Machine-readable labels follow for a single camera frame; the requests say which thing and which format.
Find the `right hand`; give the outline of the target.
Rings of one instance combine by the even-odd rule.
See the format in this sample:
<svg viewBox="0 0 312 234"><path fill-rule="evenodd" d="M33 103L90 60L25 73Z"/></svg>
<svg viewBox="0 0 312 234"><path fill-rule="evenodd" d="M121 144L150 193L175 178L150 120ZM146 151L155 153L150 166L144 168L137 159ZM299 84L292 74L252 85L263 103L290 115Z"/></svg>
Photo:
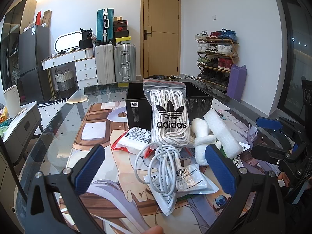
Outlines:
<svg viewBox="0 0 312 234"><path fill-rule="evenodd" d="M278 179L278 183L281 187L288 187L289 186L290 180L287 177L287 175L285 174L285 172L280 172L277 179Z"/></svg>

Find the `left hand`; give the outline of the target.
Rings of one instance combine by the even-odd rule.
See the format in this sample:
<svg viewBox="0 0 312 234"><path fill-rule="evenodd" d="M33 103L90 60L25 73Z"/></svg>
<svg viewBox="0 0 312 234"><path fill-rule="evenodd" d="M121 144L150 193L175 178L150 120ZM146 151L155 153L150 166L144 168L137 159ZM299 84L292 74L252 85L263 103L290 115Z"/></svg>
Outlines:
<svg viewBox="0 0 312 234"><path fill-rule="evenodd" d="M164 234L163 227L154 226L149 228L147 231L144 231L142 234Z"/></svg>

